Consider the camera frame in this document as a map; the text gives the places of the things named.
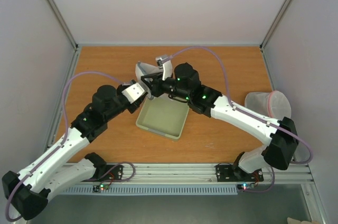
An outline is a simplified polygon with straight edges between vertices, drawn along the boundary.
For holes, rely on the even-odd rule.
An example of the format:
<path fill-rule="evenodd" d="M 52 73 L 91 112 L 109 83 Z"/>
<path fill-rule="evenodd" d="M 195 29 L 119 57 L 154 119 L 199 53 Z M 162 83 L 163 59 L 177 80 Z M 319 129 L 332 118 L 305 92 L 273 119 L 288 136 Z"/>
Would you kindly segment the white mesh laundry bag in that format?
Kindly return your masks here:
<path fill-rule="evenodd" d="M 154 74 L 154 73 L 162 73 L 163 70 L 160 69 L 158 66 L 154 66 L 148 63 L 144 62 L 137 62 L 135 66 L 135 75 L 138 81 L 142 81 L 144 84 L 146 84 L 148 87 L 151 87 L 152 81 L 147 78 L 145 80 L 142 80 L 142 76 L 146 76 L 149 74 Z"/>

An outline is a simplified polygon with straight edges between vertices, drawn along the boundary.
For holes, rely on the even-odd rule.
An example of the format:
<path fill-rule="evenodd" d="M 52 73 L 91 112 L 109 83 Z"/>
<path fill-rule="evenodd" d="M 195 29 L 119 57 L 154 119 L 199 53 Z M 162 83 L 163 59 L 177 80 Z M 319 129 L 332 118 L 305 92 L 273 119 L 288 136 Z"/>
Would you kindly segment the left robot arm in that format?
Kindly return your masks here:
<path fill-rule="evenodd" d="M 66 129 L 65 134 L 43 155 L 18 173 L 9 171 L 2 177 L 7 199 L 6 219 L 10 207 L 25 220 L 35 218 L 47 204 L 65 189 L 85 180 L 100 181 L 106 176 L 104 160 L 96 153 L 88 154 L 79 163 L 62 169 L 62 166 L 108 128 L 108 122 L 128 110 L 133 113 L 147 95 L 138 82 L 129 86 L 99 87 L 92 102 Z"/>

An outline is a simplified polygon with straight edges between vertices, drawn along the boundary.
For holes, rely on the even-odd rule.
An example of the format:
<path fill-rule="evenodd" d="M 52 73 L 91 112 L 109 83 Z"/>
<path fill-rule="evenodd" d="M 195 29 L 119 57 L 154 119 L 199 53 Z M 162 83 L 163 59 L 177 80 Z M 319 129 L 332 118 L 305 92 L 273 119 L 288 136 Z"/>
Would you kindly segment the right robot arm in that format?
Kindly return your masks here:
<path fill-rule="evenodd" d="M 199 73 L 188 63 L 173 68 L 170 62 L 160 67 L 139 62 L 135 74 L 151 96 L 166 94 L 172 100 L 187 103 L 197 114 L 227 122 L 262 142 L 261 147 L 240 153 L 234 161 L 232 170 L 239 181 L 265 167 L 288 169 L 299 144 L 291 119 L 266 117 L 232 103 L 221 92 L 203 85 Z"/>

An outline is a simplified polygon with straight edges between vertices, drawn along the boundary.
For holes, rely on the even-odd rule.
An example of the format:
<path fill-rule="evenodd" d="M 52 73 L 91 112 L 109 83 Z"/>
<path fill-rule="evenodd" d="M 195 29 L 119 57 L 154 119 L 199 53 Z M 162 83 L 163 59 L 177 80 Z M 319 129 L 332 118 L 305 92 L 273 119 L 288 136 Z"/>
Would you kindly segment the pink-rimmed mesh laundry bag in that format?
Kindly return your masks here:
<path fill-rule="evenodd" d="M 259 114 L 283 120 L 291 118 L 292 109 L 287 97 L 280 91 L 250 92 L 245 97 L 245 107 Z"/>

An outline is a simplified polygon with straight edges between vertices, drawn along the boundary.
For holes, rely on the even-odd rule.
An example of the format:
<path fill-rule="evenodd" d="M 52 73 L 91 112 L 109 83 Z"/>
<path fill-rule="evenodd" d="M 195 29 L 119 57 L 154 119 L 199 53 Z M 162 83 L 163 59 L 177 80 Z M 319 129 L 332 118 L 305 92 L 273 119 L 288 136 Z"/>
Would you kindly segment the green plastic basket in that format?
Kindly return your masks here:
<path fill-rule="evenodd" d="M 148 132 L 178 141 L 182 135 L 189 107 L 167 97 L 146 99 L 136 126 Z"/>

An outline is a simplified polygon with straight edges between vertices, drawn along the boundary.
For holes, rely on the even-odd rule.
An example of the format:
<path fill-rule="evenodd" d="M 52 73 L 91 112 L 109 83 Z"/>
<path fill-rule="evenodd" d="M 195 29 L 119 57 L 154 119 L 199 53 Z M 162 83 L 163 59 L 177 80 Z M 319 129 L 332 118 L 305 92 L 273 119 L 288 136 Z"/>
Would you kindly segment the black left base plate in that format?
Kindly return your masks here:
<path fill-rule="evenodd" d="M 113 165 L 104 165 L 96 168 L 94 175 L 88 179 L 89 182 L 102 182 L 110 180 L 121 180 L 123 174 L 123 166 L 117 165 L 113 168 Z"/>

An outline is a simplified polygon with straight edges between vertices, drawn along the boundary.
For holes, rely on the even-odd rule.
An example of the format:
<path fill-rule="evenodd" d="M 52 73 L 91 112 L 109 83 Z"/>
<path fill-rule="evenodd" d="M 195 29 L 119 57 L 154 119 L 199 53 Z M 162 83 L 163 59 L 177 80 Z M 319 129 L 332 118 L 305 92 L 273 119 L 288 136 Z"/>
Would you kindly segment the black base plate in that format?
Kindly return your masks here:
<path fill-rule="evenodd" d="M 110 180 L 121 180 L 123 174 L 123 166 L 117 165 L 113 168 L 113 165 L 104 165 L 96 168 L 94 175 L 88 179 L 89 182 L 102 182 Z"/>
<path fill-rule="evenodd" d="M 219 163 L 215 166 L 215 174 L 218 182 L 263 182 L 262 170 L 246 173 L 230 163 Z"/>

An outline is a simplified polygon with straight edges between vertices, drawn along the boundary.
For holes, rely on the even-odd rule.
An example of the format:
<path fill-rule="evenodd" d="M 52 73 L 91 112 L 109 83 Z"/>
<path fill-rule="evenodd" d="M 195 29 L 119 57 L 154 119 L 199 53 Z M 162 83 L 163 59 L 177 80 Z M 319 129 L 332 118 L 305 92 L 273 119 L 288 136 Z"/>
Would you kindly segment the aluminium front rail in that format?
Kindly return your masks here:
<path fill-rule="evenodd" d="M 24 184 L 44 187 L 56 182 L 57 176 L 63 171 L 65 177 L 70 178 L 71 184 L 96 183 L 105 186 L 109 183 L 207 183 L 217 182 L 215 174 L 216 164 L 201 163 L 136 163 L 114 164 L 123 166 L 121 180 L 102 182 L 89 182 L 90 175 L 96 171 L 91 161 L 80 161 L 77 164 L 66 167 L 66 162 L 83 148 L 89 145 L 89 141 L 82 137 L 61 137 L 38 159 L 19 171 L 19 178 Z"/>

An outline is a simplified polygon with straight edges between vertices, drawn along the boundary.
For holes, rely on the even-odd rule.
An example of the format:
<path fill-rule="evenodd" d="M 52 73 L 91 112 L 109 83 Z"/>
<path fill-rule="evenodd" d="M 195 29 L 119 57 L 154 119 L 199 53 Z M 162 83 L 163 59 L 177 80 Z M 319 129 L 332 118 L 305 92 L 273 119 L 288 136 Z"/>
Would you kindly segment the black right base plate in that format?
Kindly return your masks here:
<path fill-rule="evenodd" d="M 230 163 L 219 163 L 215 166 L 215 174 L 218 182 L 263 182 L 262 170 L 246 173 Z"/>

